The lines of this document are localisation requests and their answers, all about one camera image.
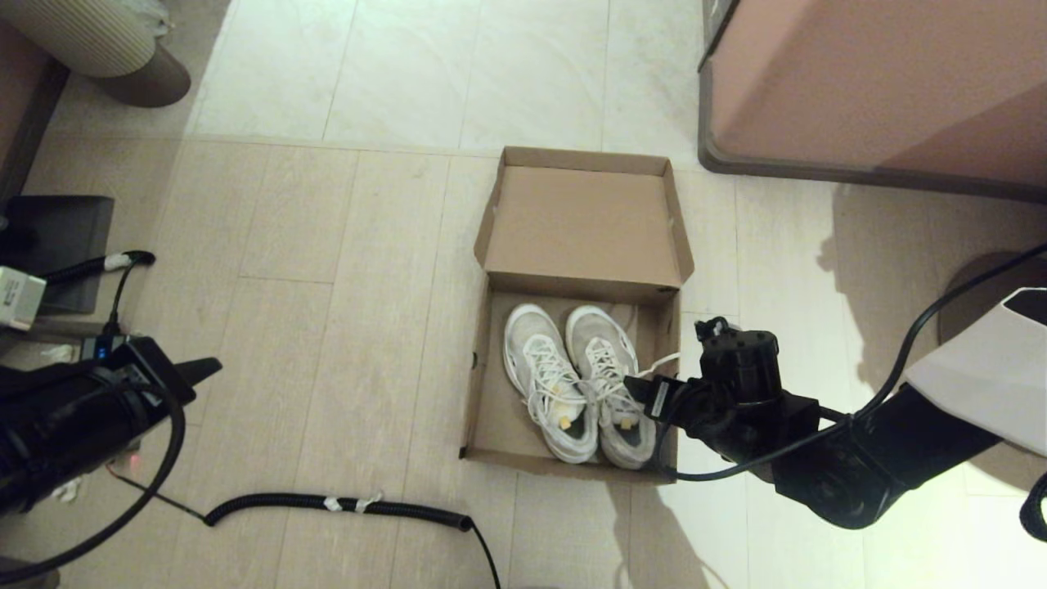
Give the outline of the brown round pedestal base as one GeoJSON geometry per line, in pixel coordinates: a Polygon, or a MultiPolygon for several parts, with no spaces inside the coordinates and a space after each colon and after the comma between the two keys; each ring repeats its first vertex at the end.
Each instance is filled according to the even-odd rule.
{"type": "MultiPolygon", "coordinates": [[[[979,254],[954,274],[950,284],[946,284],[946,290],[966,284],[981,273],[992,271],[995,266],[1017,256],[1017,251],[1007,250],[979,254]]],[[[1002,275],[973,287],[970,292],[945,305],[938,313],[938,343],[944,344],[946,340],[968,329],[983,314],[990,312],[992,307],[999,304],[1022,287],[1047,288],[1047,254],[1026,260],[1013,271],[1003,272],[1002,275]]]]}

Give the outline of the white sneaker orange insole print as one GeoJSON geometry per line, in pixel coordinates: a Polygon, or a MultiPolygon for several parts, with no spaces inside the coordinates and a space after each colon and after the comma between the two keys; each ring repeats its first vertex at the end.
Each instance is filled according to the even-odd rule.
{"type": "Polygon", "coordinates": [[[535,304],[512,310],[502,339],[502,362],[552,455],[569,465],[591,461],[599,443],[597,411],[545,310],[535,304]]]}

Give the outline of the white sneaker black insole print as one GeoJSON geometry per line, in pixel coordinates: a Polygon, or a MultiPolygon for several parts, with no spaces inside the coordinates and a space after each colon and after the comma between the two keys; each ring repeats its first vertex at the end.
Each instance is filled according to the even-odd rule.
{"type": "Polygon", "coordinates": [[[565,343],[595,411],[603,454],[621,469],[644,469],[654,454],[658,424],[646,416],[642,402],[626,388],[625,378],[651,376],[660,366],[676,361],[678,353],[643,370],[631,338],[597,305],[580,305],[569,314],[565,343]]]}

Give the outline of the brown cardboard shoe box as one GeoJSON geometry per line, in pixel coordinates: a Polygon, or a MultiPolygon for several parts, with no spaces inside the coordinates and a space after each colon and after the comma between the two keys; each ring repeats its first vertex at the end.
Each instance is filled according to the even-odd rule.
{"type": "Polygon", "coordinates": [[[678,372],[681,288],[694,259],[670,160],[506,146],[474,257],[483,279],[460,458],[536,476],[670,484],[658,467],[555,457],[502,359],[516,305],[538,305],[564,329],[574,309],[591,304],[625,329],[640,369],[678,372]]]}

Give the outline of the pink cabinet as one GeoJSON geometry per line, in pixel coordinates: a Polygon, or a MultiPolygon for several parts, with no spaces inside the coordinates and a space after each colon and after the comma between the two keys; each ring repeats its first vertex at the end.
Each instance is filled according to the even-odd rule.
{"type": "Polygon", "coordinates": [[[1047,204],[1047,0],[704,6],[704,168],[1047,204]]]}

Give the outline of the ribbed beige column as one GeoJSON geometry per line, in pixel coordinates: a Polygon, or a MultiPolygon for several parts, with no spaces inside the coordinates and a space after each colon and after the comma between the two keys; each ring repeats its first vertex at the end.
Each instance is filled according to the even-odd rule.
{"type": "Polygon", "coordinates": [[[0,19],[83,77],[133,74],[156,52],[152,33],[116,0],[0,0],[0,19]]]}

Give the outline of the dark grey square plate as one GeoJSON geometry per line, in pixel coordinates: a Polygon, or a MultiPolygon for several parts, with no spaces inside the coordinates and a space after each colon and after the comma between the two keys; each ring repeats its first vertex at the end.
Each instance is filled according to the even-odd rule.
{"type": "Polygon", "coordinates": [[[105,196],[18,196],[4,212],[0,266],[44,278],[76,264],[102,259],[115,201],[105,196]]]}

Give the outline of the white plastic bag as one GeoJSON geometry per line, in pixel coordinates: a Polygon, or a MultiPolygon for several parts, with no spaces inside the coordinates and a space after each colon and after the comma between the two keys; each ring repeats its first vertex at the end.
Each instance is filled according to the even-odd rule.
{"type": "Polygon", "coordinates": [[[146,27],[147,33],[152,33],[154,38],[163,38],[171,33],[173,22],[164,0],[121,0],[121,2],[146,27]]]}

